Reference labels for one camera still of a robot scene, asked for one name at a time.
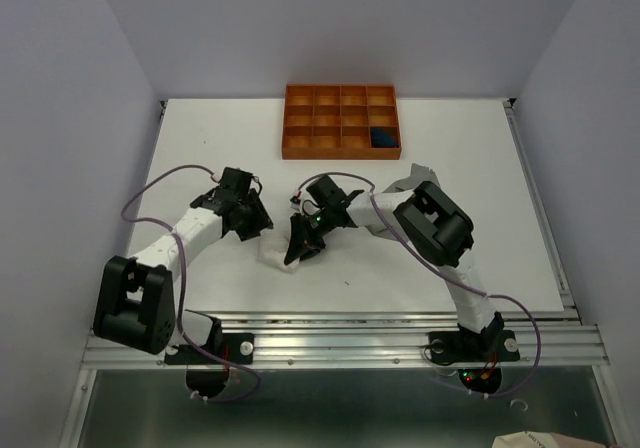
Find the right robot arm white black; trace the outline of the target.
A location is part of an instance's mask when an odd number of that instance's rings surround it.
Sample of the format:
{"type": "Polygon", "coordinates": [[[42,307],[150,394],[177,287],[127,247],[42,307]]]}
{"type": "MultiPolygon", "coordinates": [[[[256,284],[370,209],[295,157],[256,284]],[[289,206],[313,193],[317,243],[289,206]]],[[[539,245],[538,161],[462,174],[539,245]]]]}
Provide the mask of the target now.
{"type": "Polygon", "coordinates": [[[431,171],[396,181],[383,192],[341,189],[330,174],[303,184],[291,202],[289,245],[283,264],[312,258],[325,249],[336,228],[365,228],[398,241],[445,281],[454,302],[463,352],[482,358],[496,346],[504,322],[489,296],[470,286],[474,225],[444,192],[431,171]]]}

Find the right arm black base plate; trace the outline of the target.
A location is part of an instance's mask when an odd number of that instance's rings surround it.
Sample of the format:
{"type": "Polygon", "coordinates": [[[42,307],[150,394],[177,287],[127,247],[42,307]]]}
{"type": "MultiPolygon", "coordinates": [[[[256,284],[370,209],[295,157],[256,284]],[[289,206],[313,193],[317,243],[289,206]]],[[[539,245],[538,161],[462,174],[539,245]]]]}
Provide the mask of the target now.
{"type": "Polygon", "coordinates": [[[471,364],[493,361],[516,362],[521,359],[515,334],[502,330],[489,342],[477,334],[462,331],[434,331],[427,334],[427,353],[432,362],[441,366],[456,363],[471,364]]]}

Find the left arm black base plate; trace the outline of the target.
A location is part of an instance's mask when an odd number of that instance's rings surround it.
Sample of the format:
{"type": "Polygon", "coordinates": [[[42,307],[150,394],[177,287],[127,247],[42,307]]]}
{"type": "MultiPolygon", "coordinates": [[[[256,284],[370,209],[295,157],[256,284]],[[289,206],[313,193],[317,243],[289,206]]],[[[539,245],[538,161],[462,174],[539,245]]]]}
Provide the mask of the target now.
{"type": "MultiPolygon", "coordinates": [[[[211,334],[201,349],[216,357],[241,365],[251,365],[254,353],[254,335],[248,332],[211,334]]],[[[204,356],[191,345],[183,342],[166,351],[164,363],[169,366],[220,365],[220,362],[204,356]]]]}

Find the white pink grey underwear pile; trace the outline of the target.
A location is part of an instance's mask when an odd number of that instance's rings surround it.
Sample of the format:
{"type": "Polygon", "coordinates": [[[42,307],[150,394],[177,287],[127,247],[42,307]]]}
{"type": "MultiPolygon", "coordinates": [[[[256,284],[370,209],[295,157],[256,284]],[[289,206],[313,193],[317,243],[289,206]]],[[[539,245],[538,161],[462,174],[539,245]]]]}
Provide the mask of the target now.
{"type": "Polygon", "coordinates": [[[295,273],[299,267],[299,261],[294,260],[290,264],[285,263],[285,255],[289,247],[286,236],[277,234],[275,237],[264,236],[260,239],[257,259],[260,263],[284,273],[295,273]]]}

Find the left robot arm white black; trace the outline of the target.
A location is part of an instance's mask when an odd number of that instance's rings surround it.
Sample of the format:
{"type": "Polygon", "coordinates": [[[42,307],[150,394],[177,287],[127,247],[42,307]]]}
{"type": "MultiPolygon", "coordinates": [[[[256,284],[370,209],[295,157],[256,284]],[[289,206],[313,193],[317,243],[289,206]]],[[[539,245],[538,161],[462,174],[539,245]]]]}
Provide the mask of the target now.
{"type": "Polygon", "coordinates": [[[158,176],[145,188],[186,169],[204,171],[214,186],[196,197],[175,224],[129,216],[133,200],[122,208],[124,221],[154,224],[166,233],[130,257],[114,256],[106,262],[93,321],[97,337],[149,354],[160,353],[175,333],[184,334],[189,264],[230,232],[244,242],[273,227],[260,199],[259,178],[238,168],[227,167],[216,176],[202,165],[182,165],[158,176]]]}

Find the navy blue underwear white trim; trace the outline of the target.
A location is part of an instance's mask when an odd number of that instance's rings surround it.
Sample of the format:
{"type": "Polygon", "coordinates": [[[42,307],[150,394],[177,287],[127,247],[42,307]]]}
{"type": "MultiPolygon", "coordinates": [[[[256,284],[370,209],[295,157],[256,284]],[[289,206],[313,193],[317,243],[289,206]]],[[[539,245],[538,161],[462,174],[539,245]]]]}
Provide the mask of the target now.
{"type": "Polygon", "coordinates": [[[395,149],[399,147],[394,136],[386,132],[382,127],[370,128],[371,147],[379,149],[395,149]]]}

